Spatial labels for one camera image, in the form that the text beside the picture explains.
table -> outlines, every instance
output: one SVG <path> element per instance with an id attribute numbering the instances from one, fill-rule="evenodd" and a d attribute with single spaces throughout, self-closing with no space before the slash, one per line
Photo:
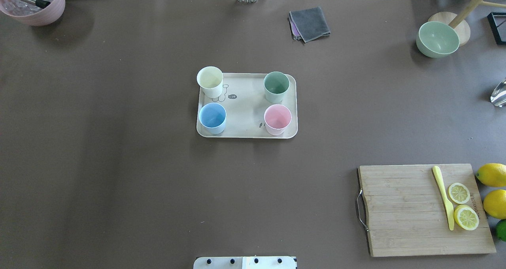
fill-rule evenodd
<path id="1" fill-rule="evenodd" d="M 466 3 L 68 0 L 38 28 L 0 15 L 0 267 L 182 269 L 227 255 L 504 267 L 498 240 L 497 254 L 372 258 L 356 218 L 360 165 L 504 163 L 506 113 L 489 96 L 506 51 L 491 8 L 467 18 L 453 55 L 414 42 L 431 15 Z M 332 34 L 293 41 L 288 12 L 315 6 Z M 195 77 L 210 65 L 292 75 L 298 134 L 199 136 Z"/>

lemon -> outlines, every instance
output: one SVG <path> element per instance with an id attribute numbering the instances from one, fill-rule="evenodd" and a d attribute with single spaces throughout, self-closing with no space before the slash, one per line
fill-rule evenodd
<path id="1" fill-rule="evenodd" d="M 506 241 L 506 219 L 500 220 L 495 226 L 495 235 L 502 240 Z"/>
<path id="2" fill-rule="evenodd" d="M 490 187 L 506 186 L 506 165 L 500 163 L 487 163 L 476 172 L 478 180 Z"/>
<path id="3" fill-rule="evenodd" d="M 506 219 L 506 190 L 497 189 L 485 196 L 483 208 L 488 215 L 498 219 Z"/>
<path id="4" fill-rule="evenodd" d="M 448 187 L 448 194 L 457 204 L 466 204 L 470 199 L 469 189 L 461 184 L 454 183 Z"/>
<path id="5" fill-rule="evenodd" d="M 468 231 L 472 231 L 478 227 L 480 220 L 476 212 L 467 205 L 459 205 L 453 212 L 453 218 L 457 225 Z"/>

bowl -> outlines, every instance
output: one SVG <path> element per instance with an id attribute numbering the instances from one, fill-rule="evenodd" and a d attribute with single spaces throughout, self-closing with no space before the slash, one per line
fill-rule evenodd
<path id="1" fill-rule="evenodd" d="M 416 37 L 416 46 L 428 57 L 440 58 L 457 51 L 460 40 L 457 32 L 443 22 L 424 23 Z"/>
<path id="2" fill-rule="evenodd" d="M 0 0 L 0 10 L 12 19 L 31 26 L 43 26 L 51 24 L 60 18 L 63 14 L 63 10 L 65 10 L 65 0 L 52 0 L 49 6 L 38 12 L 32 13 L 30 15 L 17 16 L 7 12 L 7 10 L 4 8 L 3 4 L 7 1 L 8 0 Z"/>

cup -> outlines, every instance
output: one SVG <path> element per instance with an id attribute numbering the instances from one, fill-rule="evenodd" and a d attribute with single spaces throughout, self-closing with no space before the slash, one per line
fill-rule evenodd
<path id="1" fill-rule="evenodd" d="M 269 134 L 277 136 L 283 134 L 291 122 L 291 112 L 281 104 L 269 106 L 264 113 L 265 128 Z"/>
<path id="2" fill-rule="evenodd" d="M 33 12 L 29 15 L 18 16 L 11 14 L 6 8 L 4 8 L 5 4 L 13 1 L 17 0 L 0 0 L 0 10 L 12 19 L 31 26 L 51 24 L 58 20 L 58 18 L 60 18 L 63 14 L 63 10 L 65 10 L 65 0 L 47 0 L 50 1 L 51 4 L 46 8 L 38 12 Z"/>
<path id="3" fill-rule="evenodd" d="M 209 98 L 217 98 L 223 92 L 223 73 L 217 67 L 205 67 L 197 73 L 197 83 Z"/>
<path id="4" fill-rule="evenodd" d="M 497 107 L 506 105 L 506 78 L 492 91 L 490 102 Z"/>
<path id="5" fill-rule="evenodd" d="M 198 120 L 211 134 L 219 134 L 225 130 L 227 113 L 218 103 L 208 103 L 200 109 Z"/>
<path id="6" fill-rule="evenodd" d="M 457 51 L 461 41 L 453 28 L 443 22 L 424 23 L 416 35 L 416 47 L 428 57 L 440 58 Z"/>
<path id="7" fill-rule="evenodd" d="M 279 71 L 268 73 L 264 77 L 265 98 L 271 103 L 280 103 L 290 87 L 288 77 Z"/>

wooden cutting board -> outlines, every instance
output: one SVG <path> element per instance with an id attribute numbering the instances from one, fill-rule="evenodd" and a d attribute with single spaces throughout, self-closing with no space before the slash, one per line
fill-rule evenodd
<path id="1" fill-rule="evenodd" d="M 460 182 L 470 191 L 466 203 L 479 216 L 474 231 L 448 221 L 434 165 L 360 166 L 371 256 L 495 253 L 494 241 L 470 164 L 441 164 L 446 190 Z"/>

